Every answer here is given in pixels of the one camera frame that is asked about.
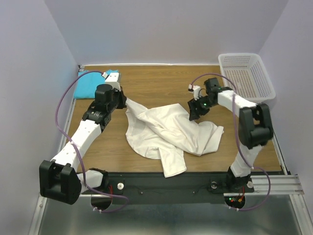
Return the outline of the white t shirt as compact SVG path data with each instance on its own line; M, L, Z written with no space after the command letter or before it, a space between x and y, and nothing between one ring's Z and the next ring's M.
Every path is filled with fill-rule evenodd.
M126 100L129 146L140 156L160 160L164 177L187 170L184 153L196 156L217 152L224 128L213 122L196 123L178 103L148 109Z

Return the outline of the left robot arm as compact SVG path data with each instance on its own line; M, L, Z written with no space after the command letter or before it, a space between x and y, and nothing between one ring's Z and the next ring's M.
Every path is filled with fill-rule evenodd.
M87 190L103 193L108 189L104 171L82 168L78 174L76 170L83 166L82 158L109 124L113 111L125 107L126 97L119 82L97 86L95 100L83 114L76 132L67 137L67 144L55 157L39 166L41 196L72 205Z

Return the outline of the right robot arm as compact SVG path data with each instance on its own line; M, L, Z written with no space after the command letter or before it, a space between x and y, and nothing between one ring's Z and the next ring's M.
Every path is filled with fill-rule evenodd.
M238 154L227 171L225 185L228 190L236 191L250 184L255 159L273 138L270 110L266 104L242 98L235 88L220 86L215 77L207 79L204 86L205 95L201 94L200 86L194 83L188 86L188 91L193 94L193 99L188 101L189 119L199 119L215 105L232 112Z

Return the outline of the folded blue t shirt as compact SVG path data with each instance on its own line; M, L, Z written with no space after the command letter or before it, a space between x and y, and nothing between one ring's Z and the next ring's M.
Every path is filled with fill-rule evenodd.
M98 71L86 71L79 72L80 78L77 82L77 86L74 92L75 99L95 99L95 96L100 91L113 90L113 87L109 84L105 84L105 79L102 77L104 72Z

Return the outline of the white plastic basket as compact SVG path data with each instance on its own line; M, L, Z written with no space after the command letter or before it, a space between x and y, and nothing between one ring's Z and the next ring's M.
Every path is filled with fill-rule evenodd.
M223 83L238 94L255 103L262 103L276 97L276 92L268 76L261 57L255 53L224 53L218 56Z

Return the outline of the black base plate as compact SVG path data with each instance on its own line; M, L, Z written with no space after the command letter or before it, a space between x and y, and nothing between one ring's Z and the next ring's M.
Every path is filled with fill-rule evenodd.
M246 184L231 186L225 172L185 172L165 178L162 173L110 172L113 193L129 198L129 204L224 204L228 193L254 192Z

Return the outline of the aluminium frame rail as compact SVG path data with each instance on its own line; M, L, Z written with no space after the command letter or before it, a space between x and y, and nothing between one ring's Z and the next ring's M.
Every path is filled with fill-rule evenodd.
M107 182L108 173L105 172L105 178L103 183L98 188L98 192L112 192L113 187ZM258 195L283 195L283 194L303 194L303 189L300 185L299 178L293 175L270 175L264 176L259 174L253 174L250 176L250 184L247 185L249 188L253 188L254 192L245 193L243 189L238 195L249 195L249 194L258 194ZM91 194L98 193L92 190L87 190L81 194Z

